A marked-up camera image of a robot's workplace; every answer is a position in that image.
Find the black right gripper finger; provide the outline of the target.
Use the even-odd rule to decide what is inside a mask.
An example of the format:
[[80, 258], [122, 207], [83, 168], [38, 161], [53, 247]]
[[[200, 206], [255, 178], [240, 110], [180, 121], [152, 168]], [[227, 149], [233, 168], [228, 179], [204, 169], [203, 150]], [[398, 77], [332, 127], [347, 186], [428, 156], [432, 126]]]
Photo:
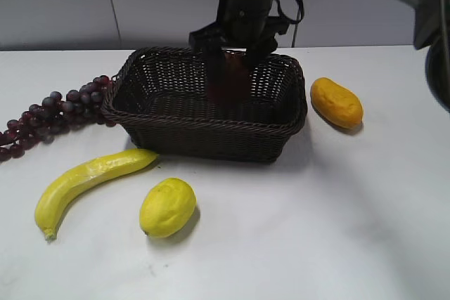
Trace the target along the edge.
[[211, 100], [224, 100], [224, 80], [226, 58], [222, 49], [214, 44], [202, 48], [202, 57], [205, 61], [207, 77], [207, 94]]

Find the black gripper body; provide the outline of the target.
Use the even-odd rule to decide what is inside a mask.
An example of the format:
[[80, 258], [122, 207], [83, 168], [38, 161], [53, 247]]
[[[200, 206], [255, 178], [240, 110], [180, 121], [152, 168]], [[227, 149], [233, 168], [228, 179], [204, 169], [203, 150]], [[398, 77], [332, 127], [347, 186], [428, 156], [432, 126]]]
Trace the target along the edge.
[[259, 41], [275, 40], [284, 34], [288, 23], [280, 17], [270, 16], [273, 0], [219, 0], [216, 20], [191, 32], [190, 47], [201, 51], [214, 44], [220, 48], [250, 48]]

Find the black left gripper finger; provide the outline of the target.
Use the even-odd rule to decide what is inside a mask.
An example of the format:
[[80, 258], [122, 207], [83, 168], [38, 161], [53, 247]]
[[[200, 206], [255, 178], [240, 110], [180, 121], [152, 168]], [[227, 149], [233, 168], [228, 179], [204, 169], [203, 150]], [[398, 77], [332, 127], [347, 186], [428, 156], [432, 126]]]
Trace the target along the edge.
[[255, 68], [260, 62], [276, 50], [276, 40], [259, 41], [247, 48], [243, 57], [246, 68]]

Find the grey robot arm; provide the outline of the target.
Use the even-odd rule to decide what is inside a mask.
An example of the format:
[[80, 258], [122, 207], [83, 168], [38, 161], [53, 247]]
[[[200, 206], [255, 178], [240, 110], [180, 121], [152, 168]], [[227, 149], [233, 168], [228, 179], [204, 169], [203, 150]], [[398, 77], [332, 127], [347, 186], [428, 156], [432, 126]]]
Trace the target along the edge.
[[[449, 0], [400, 0], [415, 11], [413, 45], [427, 47], [425, 76], [437, 102], [449, 109]], [[207, 65], [215, 90], [225, 89], [232, 66], [225, 47], [243, 48], [240, 66], [256, 68], [278, 46], [275, 36], [304, 18], [303, 0], [219, 0], [216, 20], [189, 34], [189, 45]]]

